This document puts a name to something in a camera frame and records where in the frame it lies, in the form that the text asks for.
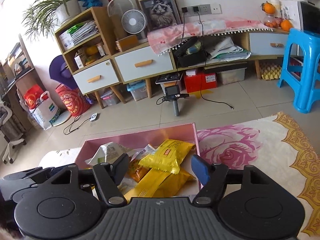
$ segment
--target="gray ridged surface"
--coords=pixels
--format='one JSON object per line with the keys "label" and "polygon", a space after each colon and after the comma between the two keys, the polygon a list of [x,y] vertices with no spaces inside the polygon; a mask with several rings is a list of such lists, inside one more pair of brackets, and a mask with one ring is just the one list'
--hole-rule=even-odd
{"label": "gray ridged surface", "polygon": [[210,209],[196,208],[189,203],[188,198],[134,198],[128,206],[110,209],[95,228],[73,239],[240,240],[241,238],[223,228]]}

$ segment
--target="white flower pot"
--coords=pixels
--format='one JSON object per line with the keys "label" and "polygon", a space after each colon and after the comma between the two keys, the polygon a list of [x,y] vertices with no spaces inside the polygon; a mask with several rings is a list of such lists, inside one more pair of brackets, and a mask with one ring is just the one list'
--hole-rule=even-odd
{"label": "white flower pot", "polygon": [[67,13],[67,10],[64,4],[60,5],[56,9],[56,16],[58,18],[59,24],[61,25],[81,13],[81,9],[77,0],[71,0],[66,4],[67,4],[67,9],[69,14]]}

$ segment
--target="egg tray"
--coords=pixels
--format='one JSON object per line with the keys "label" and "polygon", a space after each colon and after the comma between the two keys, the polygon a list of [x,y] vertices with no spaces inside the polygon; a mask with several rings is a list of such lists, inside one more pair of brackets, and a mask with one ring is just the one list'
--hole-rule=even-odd
{"label": "egg tray", "polygon": [[282,67],[271,62],[260,64],[260,75],[263,80],[280,79]]}

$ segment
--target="wooden drawer handle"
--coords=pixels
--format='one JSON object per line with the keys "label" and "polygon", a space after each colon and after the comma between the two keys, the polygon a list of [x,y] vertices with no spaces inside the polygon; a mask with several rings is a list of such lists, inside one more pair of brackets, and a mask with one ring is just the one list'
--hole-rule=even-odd
{"label": "wooden drawer handle", "polygon": [[282,43],[270,43],[270,46],[273,48],[283,48],[284,45]]}
{"label": "wooden drawer handle", "polygon": [[150,65],[152,62],[153,62],[153,59],[150,59],[150,60],[146,60],[146,61],[142,61],[142,62],[136,63],[136,64],[134,64],[134,66],[135,67],[144,67],[144,66]]}
{"label": "wooden drawer handle", "polygon": [[93,77],[93,78],[90,78],[90,79],[87,80],[87,82],[88,83],[93,83],[93,82],[98,81],[100,78],[101,78],[101,75]]}

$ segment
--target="white remote device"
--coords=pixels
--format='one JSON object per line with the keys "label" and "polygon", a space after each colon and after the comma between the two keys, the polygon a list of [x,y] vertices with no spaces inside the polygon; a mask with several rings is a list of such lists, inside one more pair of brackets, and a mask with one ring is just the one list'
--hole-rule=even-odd
{"label": "white remote device", "polygon": [[90,118],[90,122],[97,120],[97,116],[98,116],[98,113],[93,114]]}

